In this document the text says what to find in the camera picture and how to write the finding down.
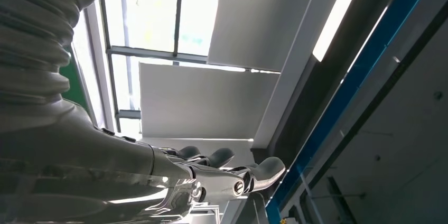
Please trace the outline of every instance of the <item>screw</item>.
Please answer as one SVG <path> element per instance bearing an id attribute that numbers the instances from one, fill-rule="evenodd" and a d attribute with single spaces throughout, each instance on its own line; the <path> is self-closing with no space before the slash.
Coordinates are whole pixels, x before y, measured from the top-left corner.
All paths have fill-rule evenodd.
<path id="1" fill-rule="evenodd" d="M 235 194 L 237 194 L 237 195 L 242 194 L 243 187 L 244 187 L 244 185 L 241 181 L 236 182 L 234 185 Z"/>

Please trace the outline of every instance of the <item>window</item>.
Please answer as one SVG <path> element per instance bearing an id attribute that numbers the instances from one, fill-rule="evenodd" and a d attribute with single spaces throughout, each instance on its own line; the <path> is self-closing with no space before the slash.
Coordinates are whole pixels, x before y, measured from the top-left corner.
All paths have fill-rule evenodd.
<path id="1" fill-rule="evenodd" d="M 179 52 L 207 56 L 218 0 L 182 0 Z"/>
<path id="2" fill-rule="evenodd" d="M 111 45 L 174 50 L 177 0 L 106 0 Z"/>
<path id="3" fill-rule="evenodd" d="M 101 0 L 100 4 L 118 132 L 141 133 L 140 62 L 265 72 L 207 64 L 218 0 Z"/>

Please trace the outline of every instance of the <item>ceiling light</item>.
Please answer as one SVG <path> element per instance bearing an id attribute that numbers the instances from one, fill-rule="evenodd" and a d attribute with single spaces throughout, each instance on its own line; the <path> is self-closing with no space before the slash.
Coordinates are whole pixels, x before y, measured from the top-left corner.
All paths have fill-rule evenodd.
<path id="1" fill-rule="evenodd" d="M 367 41 L 369 41 L 370 37 L 372 36 L 373 32 L 375 31 L 375 29 L 378 26 L 378 23 L 381 21 L 382 17 L 384 16 L 384 13 L 387 11 L 387 7 L 384 8 L 384 10 L 382 11 L 381 15 L 379 16 L 378 20 L 376 21 L 374 27 L 372 28 L 372 30 L 370 31 L 369 35 L 367 36 L 366 40 L 364 41 L 364 43 L 361 46 L 361 49 L 359 49 L 358 53 L 356 54 L 356 57 L 353 59 L 349 69 L 347 70 L 347 73 L 351 70 L 351 68 L 353 67 L 354 63 L 356 62 L 356 59 L 359 57 L 359 54 L 361 54 L 362 49 L 364 49 L 364 46 L 366 46 Z"/>
<path id="2" fill-rule="evenodd" d="M 317 60 L 319 60 L 319 62 L 322 61 L 325 56 L 326 51 L 330 46 L 339 25 L 341 24 L 342 18 L 346 14 L 350 2 L 351 0 L 336 0 L 334 3 L 333 9 L 326 20 L 322 33 L 313 50 L 313 55 L 317 58 Z"/>

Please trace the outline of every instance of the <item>beam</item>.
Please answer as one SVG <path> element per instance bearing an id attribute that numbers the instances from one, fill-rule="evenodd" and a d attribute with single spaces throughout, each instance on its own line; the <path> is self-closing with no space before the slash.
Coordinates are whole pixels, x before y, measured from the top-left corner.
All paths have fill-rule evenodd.
<path id="1" fill-rule="evenodd" d="M 283 183 L 277 188 L 273 198 L 267 205 L 267 209 L 282 207 L 285 205 L 285 201 L 291 197 L 292 189 L 296 189 L 300 183 L 300 176 L 303 174 L 304 168 L 349 106 L 418 2 L 419 0 L 393 0 L 391 2 L 388 10 L 385 11 L 381 21 L 379 21 L 377 28 L 366 42 L 365 49 L 359 53 L 354 66 L 347 73 L 345 80 L 339 86 L 320 117 L 319 122 L 294 160 L 290 168 L 294 172 L 289 172 L 285 175 Z"/>

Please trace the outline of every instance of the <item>window frame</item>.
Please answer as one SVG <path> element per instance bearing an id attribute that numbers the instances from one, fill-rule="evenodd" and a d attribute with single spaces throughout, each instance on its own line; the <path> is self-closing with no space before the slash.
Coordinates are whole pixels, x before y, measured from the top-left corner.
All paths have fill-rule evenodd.
<path id="1" fill-rule="evenodd" d="M 112 96 L 114 102 L 114 117 L 117 124 L 117 131 L 122 132 L 120 118 L 128 119 L 142 119 L 140 110 L 133 110 L 134 104 L 129 99 L 130 110 L 119 109 L 117 101 L 117 92 L 115 85 L 114 66 L 112 61 L 113 54 L 124 55 L 126 57 L 126 71 L 128 81 L 128 91 L 132 95 L 132 74 L 131 74 L 131 57 L 139 58 L 157 58 L 173 61 L 173 66 L 178 66 L 179 62 L 189 62 L 197 64 L 207 64 L 207 57 L 203 55 L 194 55 L 187 53 L 179 53 L 179 33 L 180 33 L 180 17 L 181 17 L 182 0 L 177 0 L 176 3 L 176 19 L 174 28 L 174 50 L 173 52 L 156 51 L 149 49 L 131 48 L 129 47 L 129 29 L 126 24 L 123 25 L 125 46 L 115 46 L 110 44 L 109 27 L 107 21 L 106 0 L 100 0 L 100 10 L 102 17 L 102 24 L 104 28 L 104 37 L 106 43 L 106 56 L 108 61 L 108 71 L 110 76 L 110 83 L 112 89 Z M 123 18 L 127 17 L 127 2 L 122 0 Z"/>

